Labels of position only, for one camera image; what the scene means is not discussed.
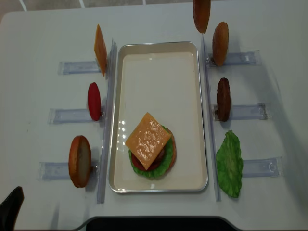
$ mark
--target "table surface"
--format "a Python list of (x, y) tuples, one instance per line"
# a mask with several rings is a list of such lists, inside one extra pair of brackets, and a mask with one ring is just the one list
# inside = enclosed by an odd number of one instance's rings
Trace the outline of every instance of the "table surface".
[[(308, 112), (308, 7), (306, 0), (215, 1), (205, 41), (211, 47), (216, 25), (229, 24), (229, 50), (260, 50), (262, 64), (283, 105), (284, 129), (294, 151), (288, 163), (306, 164)], [(215, 200), (209, 141), (205, 129), (209, 181), (199, 193), (116, 194), (106, 187), (105, 203), (96, 204), (97, 185), (77, 189), (68, 180), (38, 181), (39, 161), (66, 162), (71, 140), (88, 138), (94, 157), (102, 150), (99, 124), (47, 124), (50, 108), (85, 108), (88, 85), (96, 82), (102, 98), (107, 81), (100, 74), (60, 76), (59, 61), (94, 60), (97, 23), (107, 49), (112, 37), (126, 44), (191, 41), (201, 51), (191, 3), (18, 12), (0, 24), (0, 201), (22, 186), (25, 200), (16, 229), (76, 229), (103, 216), (219, 216), (239, 229), (308, 229), (306, 172), (285, 177), (243, 179), (238, 200)], [(286, 152), (281, 143), (277, 150)]]

